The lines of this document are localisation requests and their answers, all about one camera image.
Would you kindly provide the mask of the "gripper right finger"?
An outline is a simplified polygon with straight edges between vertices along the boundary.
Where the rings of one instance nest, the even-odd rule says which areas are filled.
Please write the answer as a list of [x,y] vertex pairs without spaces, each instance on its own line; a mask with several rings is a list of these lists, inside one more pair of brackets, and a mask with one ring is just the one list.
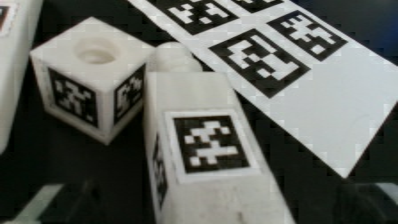
[[378,182],[339,186],[331,224],[398,224],[398,184]]

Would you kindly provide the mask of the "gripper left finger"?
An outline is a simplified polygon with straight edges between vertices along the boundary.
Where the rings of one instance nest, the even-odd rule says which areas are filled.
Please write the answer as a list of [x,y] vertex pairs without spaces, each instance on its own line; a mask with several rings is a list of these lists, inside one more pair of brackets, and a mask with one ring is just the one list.
[[10,224],[108,224],[95,184],[44,185]]

